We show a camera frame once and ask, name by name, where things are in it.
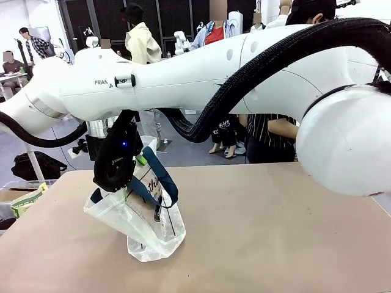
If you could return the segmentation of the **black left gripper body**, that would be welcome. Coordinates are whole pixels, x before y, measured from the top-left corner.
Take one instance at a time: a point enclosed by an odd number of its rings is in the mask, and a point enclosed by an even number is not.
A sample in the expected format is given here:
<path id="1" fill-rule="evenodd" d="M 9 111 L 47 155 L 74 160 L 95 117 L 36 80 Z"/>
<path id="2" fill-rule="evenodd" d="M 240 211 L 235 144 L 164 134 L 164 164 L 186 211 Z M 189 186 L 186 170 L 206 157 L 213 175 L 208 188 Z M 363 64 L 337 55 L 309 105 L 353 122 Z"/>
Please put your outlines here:
<path id="1" fill-rule="evenodd" d="M 90 157 L 91 161 L 95 161 L 96 156 L 98 154 L 98 150 L 105 140 L 105 137 L 93 137 L 88 134 L 85 136 L 86 138 L 86 143 L 87 143 L 87 149 L 88 149 L 88 154 Z"/>

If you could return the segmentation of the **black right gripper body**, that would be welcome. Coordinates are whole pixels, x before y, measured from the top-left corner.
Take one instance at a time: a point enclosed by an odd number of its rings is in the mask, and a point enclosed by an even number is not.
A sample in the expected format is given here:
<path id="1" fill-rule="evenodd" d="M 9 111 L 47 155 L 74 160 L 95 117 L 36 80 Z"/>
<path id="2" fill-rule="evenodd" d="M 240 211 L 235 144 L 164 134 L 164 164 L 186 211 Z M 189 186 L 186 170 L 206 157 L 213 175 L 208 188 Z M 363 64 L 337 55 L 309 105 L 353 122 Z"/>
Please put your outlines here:
<path id="1" fill-rule="evenodd" d="M 138 119 L 139 114 L 136 111 L 121 111 L 98 150 L 97 172 L 121 172 L 132 161 L 138 145 Z"/>

